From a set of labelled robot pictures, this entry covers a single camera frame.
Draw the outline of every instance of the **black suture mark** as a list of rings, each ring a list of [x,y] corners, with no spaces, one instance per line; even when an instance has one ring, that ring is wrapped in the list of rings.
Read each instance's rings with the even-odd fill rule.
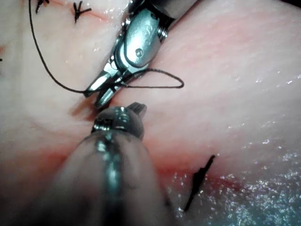
[[[85,10],[81,11],[80,8],[81,8],[81,4],[82,4],[82,3],[83,3],[83,1],[80,1],[80,2],[79,2],[79,7],[78,7],[78,8],[76,7],[76,3],[75,3],[75,2],[73,3],[73,8],[74,8],[74,20],[75,20],[75,22],[79,19],[79,17],[80,17],[81,14],[86,13],[86,12],[92,10],[91,8],[88,8],[88,9],[85,9]]]
[[[41,5],[46,2],[47,4],[49,4],[49,0],[39,0],[37,7],[36,7],[36,14],[38,14],[39,8],[41,7]]]
[[[153,68],[147,68],[147,69],[144,69],[144,70],[140,70],[140,71],[137,71],[133,74],[131,74],[131,76],[134,76],[134,75],[137,75],[137,74],[141,74],[141,73],[147,73],[147,72],[155,72],[155,73],[161,73],[161,74],[164,74],[170,78],[173,78],[177,81],[179,81],[181,84],[178,85],[178,86],[130,86],[130,85],[127,85],[127,84],[122,84],[123,81],[121,82],[113,82],[112,84],[106,84],[105,86],[102,86],[94,91],[89,91],[89,90],[77,90],[77,89],[72,89],[72,88],[69,88],[67,86],[65,86],[64,84],[62,84],[60,81],[58,81],[54,75],[51,73],[51,71],[49,70],[45,60],[44,60],[44,57],[42,55],[42,52],[39,48],[39,45],[38,45],[38,41],[37,41],[37,38],[36,38],[36,35],[35,35],[35,32],[34,32],[34,28],[33,28],[33,21],[32,21],[32,1],[31,0],[28,0],[28,11],[29,11],[29,22],[30,22],[30,28],[31,28],[31,32],[32,32],[32,38],[33,38],[33,41],[34,41],[34,45],[37,49],[37,52],[39,54],[39,57],[41,59],[41,62],[47,72],[47,74],[50,76],[50,78],[58,85],[60,86],[61,88],[69,91],[69,92],[73,92],[73,93],[81,93],[81,94],[89,94],[89,93],[96,93],[96,92],[99,92],[99,91],[102,91],[104,89],[109,89],[112,87],[112,85],[114,86],[119,86],[119,87],[124,87],[124,88],[138,88],[138,89],[181,89],[184,87],[184,81],[182,79],[180,79],[179,77],[171,74],[171,73],[168,73],[168,72],[165,72],[163,70],[160,70],[160,69],[153,69]]]
[[[202,182],[204,181],[205,175],[207,171],[209,170],[211,164],[213,163],[213,159],[215,158],[215,155],[212,155],[210,159],[208,160],[206,166],[204,168],[200,168],[198,172],[193,174],[192,178],[192,189],[190,193],[190,197],[188,199],[188,202],[185,206],[184,212],[187,212],[189,210],[189,207],[192,203],[192,200],[196,193],[199,192],[199,187],[201,186]]]

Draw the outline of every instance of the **black suture thread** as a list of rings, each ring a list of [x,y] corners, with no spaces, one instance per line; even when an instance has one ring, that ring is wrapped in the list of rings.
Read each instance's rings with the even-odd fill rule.
[[[41,53],[41,50],[39,48],[39,45],[38,45],[38,42],[37,42],[37,39],[36,39],[36,36],[35,36],[35,33],[34,33],[34,28],[33,28],[33,21],[32,21],[32,1],[29,0],[29,7],[28,7],[28,10],[29,10],[29,20],[30,20],[30,27],[31,27],[31,31],[32,31],[32,37],[33,37],[33,41],[34,41],[34,44],[36,46],[36,49],[38,51],[38,54],[39,54],[39,57],[41,59],[41,62],[46,70],[46,72],[48,73],[48,75],[50,76],[50,78],[60,87],[62,87],[63,89],[67,90],[67,91],[70,91],[70,92],[73,92],[73,93],[81,93],[81,94],[88,94],[88,93],[96,93],[96,92],[99,92],[101,90],[104,90],[104,89],[109,89],[111,87],[114,87],[114,86],[117,86],[117,87],[123,87],[123,88],[141,88],[141,89],[180,89],[180,88],[183,88],[184,87],[184,81],[182,79],[180,79],[179,77],[171,74],[171,73],[168,73],[168,72],[165,72],[163,70],[160,70],[160,69],[153,69],[153,68],[148,68],[148,69],[144,69],[144,70],[141,70],[141,71],[138,71],[138,72],[135,72],[132,74],[132,76],[136,75],[136,74],[140,74],[140,73],[146,73],[146,72],[156,72],[156,73],[161,73],[161,74],[164,74],[168,77],[171,77],[177,81],[179,81],[181,84],[179,86],[129,86],[129,85],[125,85],[123,84],[123,81],[121,82],[113,82],[111,84],[104,84],[102,85],[101,88],[99,89],[96,89],[94,91],[90,91],[90,90],[77,90],[77,89],[71,89],[65,85],[63,85],[62,83],[60,83],[54,76],[53,74],[50,72],[50,70],[48,69],[47,65],[46,65],[46,62],[43,58],[43,55]]]
[[[191,189],[191,193],[190,193],[188,202],[184,208],[184,212],[187,212],[189,210],[192,200],[193,200],[194,196],[199,192],[199,187],[201,186],[202,182],[204,181],[206,173],[208,172],[211,164],[213,163],[214,158],[215,158],[215,155],[212,155],[210,157],[210,159],[208,160],[206,166],[204,168],[200,168],[198,172],[193,174],[192,189]]]
[[[39,0],[39,1],[38,1],[38,4],[37,4],[37,7],[36,7],[36,14],[38,14],[38,10],[39,10],[40,6],[41,6],[44,2],[46,2],[47,4],[50,3],[49,0]]]
[[[85,10],[81,11],[80,8],[81,8],[81,4],[82,3],[83,3],[83,1],[79,2],[79,7],[78,8],[76,8],[76,3],[75,2],[73,3],[75,23],[79,19],[79,17],[80,17],[81,14],[86,13],[86,12],[92,10],[91,8],[88,8],[88,9],[85,9]]]

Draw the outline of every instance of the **wet tissue surface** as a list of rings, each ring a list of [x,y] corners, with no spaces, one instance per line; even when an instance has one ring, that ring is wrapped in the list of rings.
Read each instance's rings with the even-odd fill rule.
[[[33,10],[38,1],[32,1]],[[127,0],[50,0],[34,14],[56,78],[84,89],[99,73]],[[30,33],[28,1],[0,8],[0,219],[41,194],[92,127],[92,99],[50,80]],[[152,68],[180,90],[122,90],[144,103],[150,157],[186,226],[301,224],[301,11],[280,1],[204,0],[170,32]],[[148,74],[135,85],[169,85]],[[193,173],[216,155],[190,210]]]

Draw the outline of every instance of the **cut suture end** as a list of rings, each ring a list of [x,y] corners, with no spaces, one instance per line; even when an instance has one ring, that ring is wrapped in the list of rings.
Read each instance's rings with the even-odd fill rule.
[[[89,12],[91,11],[92,9],[91,8],[88,8],[88,9],[85,9],[83,11],[80,10],[81,8],[81,4],[83,3],[83,1],[80,1],[79,2],[79,7],[77,8],[76,6],[76,3],[74,2],[73,3],[73,8],[74,8],[74,21],[75,23],[77,22],[77,20],[79,19],[80,15],[83,14],[83,13],[86,13],[86,12]]]
[[[44,2],[46,2],[47,4],[50,3],[49,0],[39,0],[39,1],[38,1],[38,4],[37,4],[37,7],[36,7],[36,14],[38,14],[39,9],[40,9],[41,5],[42,5]]]
[[[191,193],[190,193],[188,202],[184,208],[184,212],[187,212],[189,210],[192,200],[193,200],[194,196],[199,192],[199,188],[200,188],[202,182],[204,181],[206,173],[208,172],[210,166],[212,165],[214,158],[215,158],[215,155],[212,155],[210,157],[210,159],[208,160],[206,166],[204,168],[200,168],[198,172],[193,174],[192,189],[191,189]]]

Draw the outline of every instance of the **metal instrument jaw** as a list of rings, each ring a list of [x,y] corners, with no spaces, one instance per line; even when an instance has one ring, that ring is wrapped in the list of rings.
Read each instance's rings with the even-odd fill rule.
[[[97,109],[106,105],[120,90],[114,83],[128,84],[138,78],[138,71],[149,66],[167,37],[167,31],[160,27],[160,18],[147,8],[125,19],[117,40],[111,50],[104,69],[86,89],[85,97],[100,90],[95,102]]]
[[[120,130],[142,140],[144,126],[142,118],[147,106],[134,102],[128,107],[109,107],[101,111],[94,121],[91,133],[96,131]]]

